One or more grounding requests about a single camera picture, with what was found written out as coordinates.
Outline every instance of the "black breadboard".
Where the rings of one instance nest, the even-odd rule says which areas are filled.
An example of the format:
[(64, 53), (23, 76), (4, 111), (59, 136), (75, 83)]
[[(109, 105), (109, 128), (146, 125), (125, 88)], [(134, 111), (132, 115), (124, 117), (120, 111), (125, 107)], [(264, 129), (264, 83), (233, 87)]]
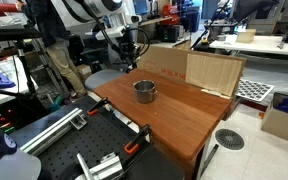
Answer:
[(91, 168), (96, 166), (103, 156), (129, 142), (129, 138), (101, 114), (86, 117), (85, 120), (87, 125), (83, 129), (71, 129), (38, 156), (43, 169), (49, 170), (53, 179), (58, 179), (72, 163), (78, 163), (77, 153), (83, 156)]

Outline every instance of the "tile floor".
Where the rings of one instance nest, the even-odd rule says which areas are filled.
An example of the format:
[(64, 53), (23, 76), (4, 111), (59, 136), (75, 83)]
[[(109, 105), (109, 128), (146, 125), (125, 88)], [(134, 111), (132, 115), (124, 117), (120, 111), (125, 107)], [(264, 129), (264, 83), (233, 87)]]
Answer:
[[(288, 179), (288, 141), (261, 131), (259, 112), (239, 105), (230, 119), (220, 122), (216, 130), (226, 128), (239, 133), (245, 146), (238, 151), (220, 146), (202, 180)], [(209, 152), (215, 143), (213, 133)]]

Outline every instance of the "person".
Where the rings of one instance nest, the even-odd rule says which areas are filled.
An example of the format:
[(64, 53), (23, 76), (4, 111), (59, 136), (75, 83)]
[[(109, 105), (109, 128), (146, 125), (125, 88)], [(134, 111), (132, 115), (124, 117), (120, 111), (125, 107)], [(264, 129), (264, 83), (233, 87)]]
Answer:
[(19, 12), (37, 24), (53, 63), (76, 92), (73, 98), (85, 96), (87, 92), (67, 50), (68, 32), (53, 3), (50, 0), (26, 0), (26, 4), (17, 1), (15, 5)]

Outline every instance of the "floor drain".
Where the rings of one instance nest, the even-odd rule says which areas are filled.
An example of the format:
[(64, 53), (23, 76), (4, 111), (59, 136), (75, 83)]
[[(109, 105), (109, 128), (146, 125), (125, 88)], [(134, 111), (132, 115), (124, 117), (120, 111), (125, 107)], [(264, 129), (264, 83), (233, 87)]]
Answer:
[(240, 150), (244, 147), (243, 138), (229, 129), (220, 129), (216, 131), (215, 138), (222, 146), (231, 150)]

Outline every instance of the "stainless steel pot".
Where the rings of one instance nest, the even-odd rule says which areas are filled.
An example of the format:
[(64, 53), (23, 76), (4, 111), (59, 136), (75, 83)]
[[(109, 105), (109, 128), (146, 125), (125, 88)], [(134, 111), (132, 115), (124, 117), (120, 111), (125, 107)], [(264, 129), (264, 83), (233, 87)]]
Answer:
[(153, 81), (142, 80), (133, 84), (137, 101), (140, 103), (149, 103), (155, 100), (156, 89)]

